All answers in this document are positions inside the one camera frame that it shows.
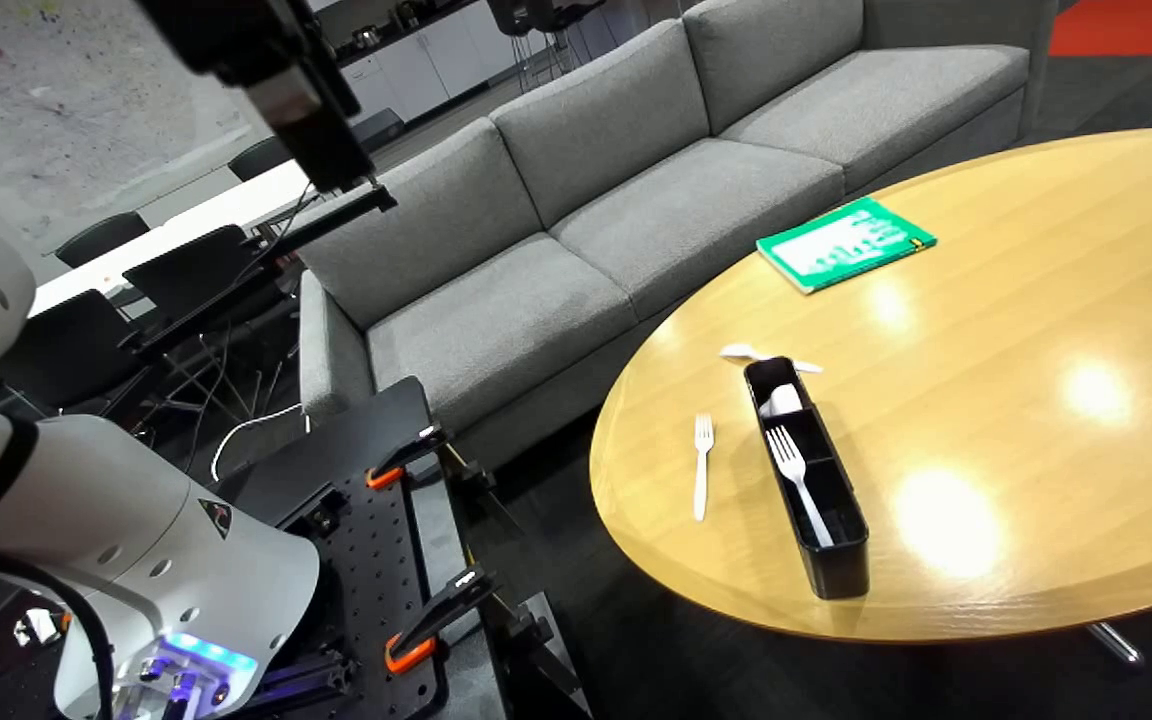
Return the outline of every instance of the black cable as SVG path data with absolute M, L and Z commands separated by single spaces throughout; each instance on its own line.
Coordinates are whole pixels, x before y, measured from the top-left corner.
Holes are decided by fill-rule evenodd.
M 113 646 L 105 635 L 105 624 L 100 618 L 90 612 L 90 604 L 60 584 L 55 576 L 23 564 L 23 560 L 12 560 L 12 556 L 0 556 L 0 572 L 4 576 L 20 576 L 20 579 L 30 579 L 30 584 L 45 584 L 49 593 L 60 597 L 60 604 L 68 604 L 68 612 L 80 620 L 80 627 L 87 633 L 87 646 L 90 646 L 90 663 L 95 663 L 95 696 L 100 696 L 100 720 L 113 720 Z

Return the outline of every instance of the orange clip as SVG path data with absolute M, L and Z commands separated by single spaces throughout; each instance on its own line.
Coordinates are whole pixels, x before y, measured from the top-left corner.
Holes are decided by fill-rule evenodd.
M 382 489 L 391 489 L 391 485 L 399 485 L 409 473 L 405 473 L 405 466 L 391 466 L 386 473 L 368 473 L 368 489 L 373 492 L 382 492 Z
M 399 646 L 399 635 L 391 635 L 391 642 L 382 646 L 382 669 L 386 669 L 386 676 L 405 676 L 405 674 L 412 674 L 416 663 L 423 663 L 423 662 L 430 662 L 430 657 L 441 654 L 441 642 L 434 642 L 434 635 L 423 642 L 423 646 L 416 646 L 409 657 L 391 657 L 395 646 Z

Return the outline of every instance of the table leg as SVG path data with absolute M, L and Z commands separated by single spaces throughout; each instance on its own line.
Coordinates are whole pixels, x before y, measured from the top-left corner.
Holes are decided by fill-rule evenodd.
M 1107 650 L 1107 657 L 1115 657 L 1120 663 L 1145 669 L 1145 654 L 1123 633 L 1115 633 L 1113 624 L 1089 624 L 1089 635 L 1100 650 Z

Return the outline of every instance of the gray couch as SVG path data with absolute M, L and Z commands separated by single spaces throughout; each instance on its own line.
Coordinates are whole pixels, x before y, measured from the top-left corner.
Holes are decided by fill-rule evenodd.
M 757 235 L 1003 150 L 1050 17 L 1055 0 L 706 0 L 653 24 L 391 169 L 395 213 L 304 248 L 304 414 L 421 375 L 466 455 L 515 455 L 591 414 Z

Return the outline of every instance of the couch armrest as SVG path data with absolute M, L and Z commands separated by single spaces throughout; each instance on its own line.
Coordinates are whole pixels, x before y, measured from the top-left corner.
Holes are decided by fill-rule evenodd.
M 323 418 L 373 397 L 373 355 L 350 319 L 323 292 L 318 275 L 299 275 L 299 414 Z
M 1061 0 L 864 0 L 864 47 L 1014 45 L 1027 47 L 1024 126 L 1049 75 Z

